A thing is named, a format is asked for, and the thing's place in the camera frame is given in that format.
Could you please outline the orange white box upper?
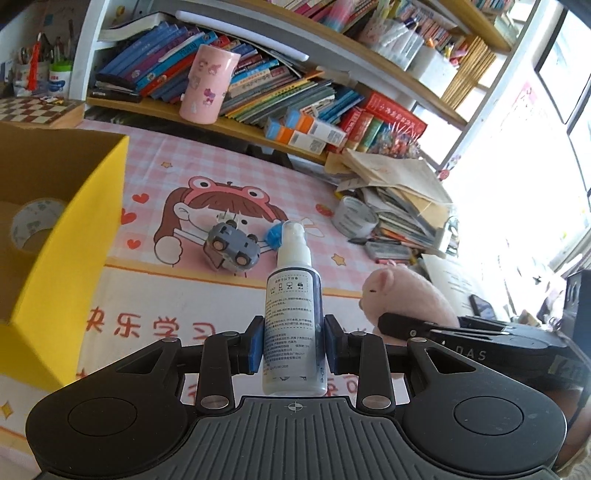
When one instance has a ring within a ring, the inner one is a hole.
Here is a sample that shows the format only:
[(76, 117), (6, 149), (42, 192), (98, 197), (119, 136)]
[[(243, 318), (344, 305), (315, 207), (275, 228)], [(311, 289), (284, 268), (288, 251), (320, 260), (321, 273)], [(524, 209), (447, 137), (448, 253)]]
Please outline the orange white box upper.
[(341, 147), (346, 142), (346, 132), (341, 128), (296, 109), (287, 111), (283, 123), (287, 128), (308, 134), (335, 147)]

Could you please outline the orange white box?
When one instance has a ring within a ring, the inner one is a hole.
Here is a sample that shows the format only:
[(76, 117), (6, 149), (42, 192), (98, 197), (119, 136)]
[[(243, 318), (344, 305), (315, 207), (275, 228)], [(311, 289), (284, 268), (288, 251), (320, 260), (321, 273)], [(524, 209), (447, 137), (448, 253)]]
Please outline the orange white box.
[(298, 150), (320, 155), (325, 150), (324, 141), (315, 139), (307, 133), (301, 133), (280, 124), (276, 119), (267, 119), (263, 133), (266, 139), (276, 141), (283, 145), (289, 145)]
[(287, 111), (283, 123), (287, 128), (308, 134), (335, 147), (341, 147), (346, 142), (346, 132), (341, 128), (296, 109)]

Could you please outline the yellow tape roll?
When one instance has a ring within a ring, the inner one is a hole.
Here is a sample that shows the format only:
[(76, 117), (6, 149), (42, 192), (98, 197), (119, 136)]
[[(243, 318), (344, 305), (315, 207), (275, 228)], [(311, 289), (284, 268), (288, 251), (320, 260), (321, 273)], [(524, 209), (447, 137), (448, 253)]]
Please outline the yellow tape roll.
[(23, 250), (34, 235), (52, 230), (65, 208), (64, 202), (52, 198), (35, 199), (25, 204), (11, 221), (10, 238), (13, 245)]

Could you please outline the pink cylinder cup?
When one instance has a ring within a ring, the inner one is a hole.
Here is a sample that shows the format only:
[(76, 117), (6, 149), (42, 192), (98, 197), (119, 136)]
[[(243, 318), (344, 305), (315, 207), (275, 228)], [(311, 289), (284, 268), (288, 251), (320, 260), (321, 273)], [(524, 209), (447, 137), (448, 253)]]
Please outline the pink cylinder cup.
[(200, 45), (189, 71), (180, 117), (195, 124), (215, 123), (239, 60), (239, 54)]

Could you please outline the yellow cardboard box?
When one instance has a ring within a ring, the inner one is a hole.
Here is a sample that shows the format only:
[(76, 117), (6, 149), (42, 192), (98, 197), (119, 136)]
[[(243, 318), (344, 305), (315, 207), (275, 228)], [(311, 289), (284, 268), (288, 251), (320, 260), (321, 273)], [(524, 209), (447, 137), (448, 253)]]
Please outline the yellow cardboard box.
[[(1, 372), (45, 391), (76, 375), (85, 322), (120, 226), (129, 140), (84, 129), (1, 126)], [(16, 248), (13, 216), (35, 199), (66, 208)]]

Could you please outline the pink pig plush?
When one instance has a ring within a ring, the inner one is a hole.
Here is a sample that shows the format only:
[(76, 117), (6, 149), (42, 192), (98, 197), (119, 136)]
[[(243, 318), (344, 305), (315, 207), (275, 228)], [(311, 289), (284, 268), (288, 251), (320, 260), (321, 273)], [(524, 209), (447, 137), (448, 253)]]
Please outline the pink pig plush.
[(405, 346), (401, 336), (388, 336), (379, 328), (384, 314), (397, 314), (444, 327), (459, 328), (459, 318), (444, 295), (423, 276), (404, 265), (382, 267), (363, 283), (360, 308), (373, 325), (373, 333), (386, 344)]

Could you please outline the pink checkered tablecloth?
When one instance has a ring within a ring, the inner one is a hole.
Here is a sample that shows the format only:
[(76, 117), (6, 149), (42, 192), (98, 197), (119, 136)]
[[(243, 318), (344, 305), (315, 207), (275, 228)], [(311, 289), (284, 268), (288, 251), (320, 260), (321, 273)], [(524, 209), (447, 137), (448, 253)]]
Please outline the pink checkered tablecloth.
[(359, 306), (376, 262), (335, 228), (332, 186), (199, 142), (84, 121), (1, 128), (1, 426), (153, 342), (198, 345), (266, 311), (271, 229), (301, 247), (325, 312)]

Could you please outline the blue paper origami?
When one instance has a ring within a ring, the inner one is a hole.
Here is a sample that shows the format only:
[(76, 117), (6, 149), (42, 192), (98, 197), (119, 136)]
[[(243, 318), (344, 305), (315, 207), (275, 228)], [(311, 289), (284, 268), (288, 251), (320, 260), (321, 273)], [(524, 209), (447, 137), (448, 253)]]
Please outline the blue paper origami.
[(274, 224), (264, 235), (264, 241), (273, 251), (280, 248), (281, 243), (283, 243), (283, 224)]

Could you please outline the grey toy car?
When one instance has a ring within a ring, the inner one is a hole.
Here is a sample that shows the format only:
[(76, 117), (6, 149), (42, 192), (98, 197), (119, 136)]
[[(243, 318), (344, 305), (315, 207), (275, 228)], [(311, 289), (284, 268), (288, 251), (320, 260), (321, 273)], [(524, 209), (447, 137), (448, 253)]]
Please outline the grey toy car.
[(228, 220), (211, 228), (204, 243), (204, 253), (215, 269), (243, 273), (259, 263), (259, 239), (255, 234), (238, 229), (235, 221)]

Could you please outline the grey pencil case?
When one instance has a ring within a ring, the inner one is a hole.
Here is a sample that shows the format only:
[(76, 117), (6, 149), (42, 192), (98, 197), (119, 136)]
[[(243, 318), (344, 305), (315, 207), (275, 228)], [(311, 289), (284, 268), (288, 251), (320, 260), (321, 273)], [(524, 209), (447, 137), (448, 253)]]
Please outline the grey pencil case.
[(413, 256), (409, 247), (394, 242), (367, 241), (363, 248), (369, 258), (374, 261), (409, 263)]

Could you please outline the stack of papers and books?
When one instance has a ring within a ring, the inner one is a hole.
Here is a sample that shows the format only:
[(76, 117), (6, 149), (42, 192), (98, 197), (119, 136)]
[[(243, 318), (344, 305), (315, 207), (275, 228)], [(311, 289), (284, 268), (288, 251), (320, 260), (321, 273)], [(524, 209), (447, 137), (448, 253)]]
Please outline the stack of papers and books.
[(339, 177), (339, 192), (355, 193), (377, 214), (380, 237), (431, 254), (458, 255), (452, 199), (425, 160), (345, 149), (329, 152), (325, 172)]

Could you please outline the wooden chessboard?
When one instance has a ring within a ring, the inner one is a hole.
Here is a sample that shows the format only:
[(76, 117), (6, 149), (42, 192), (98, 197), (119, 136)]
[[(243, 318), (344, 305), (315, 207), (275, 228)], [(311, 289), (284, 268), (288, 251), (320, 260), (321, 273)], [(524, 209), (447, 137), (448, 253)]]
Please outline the wooden chessboard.
[(5, 98), (1, 100), (0, 120), (21, 127), (74, 128), (83, 121), (84, 111), (85, 104), (80, 101)]

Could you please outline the orange white box lower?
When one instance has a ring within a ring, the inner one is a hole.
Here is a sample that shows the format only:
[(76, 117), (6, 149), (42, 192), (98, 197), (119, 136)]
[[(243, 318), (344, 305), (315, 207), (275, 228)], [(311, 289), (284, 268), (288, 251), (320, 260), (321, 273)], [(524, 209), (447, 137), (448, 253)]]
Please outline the orange white box lower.
[(276, 119), (267, 119), (263, 133), (266, 139), (276, 141), (283, 145), (289, 145), (298, 150), (320, 155), (325, 150), (324, 141), (315, 139), (307, 133), (301, 133), (280, 124)]

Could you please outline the white spray bottle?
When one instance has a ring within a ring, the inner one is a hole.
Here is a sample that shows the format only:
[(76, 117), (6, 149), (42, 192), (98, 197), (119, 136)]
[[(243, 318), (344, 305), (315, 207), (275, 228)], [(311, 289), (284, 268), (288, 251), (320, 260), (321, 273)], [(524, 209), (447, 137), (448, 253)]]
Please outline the white spray bottle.
[(322, 279), (312, 266), (304, 226), (281, 228), (276, 269), (266, 281), (263, 392), (273, 396), (322, 397), (325, 367)]

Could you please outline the row of books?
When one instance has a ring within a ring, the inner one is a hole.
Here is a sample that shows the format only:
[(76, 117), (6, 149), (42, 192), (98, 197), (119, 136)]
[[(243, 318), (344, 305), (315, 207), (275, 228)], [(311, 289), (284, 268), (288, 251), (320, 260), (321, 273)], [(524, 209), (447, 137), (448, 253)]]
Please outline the row of books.
[(200, 106), (249, 126), (270, 120), (293, 127), (301, 115), (337, 124), (363, 95), (346, 80), (311, 70), (245, 38), (155, 14), (100, 36), (115, 45), (94, 74), (89, 97), (178, 105), (187, 95)]

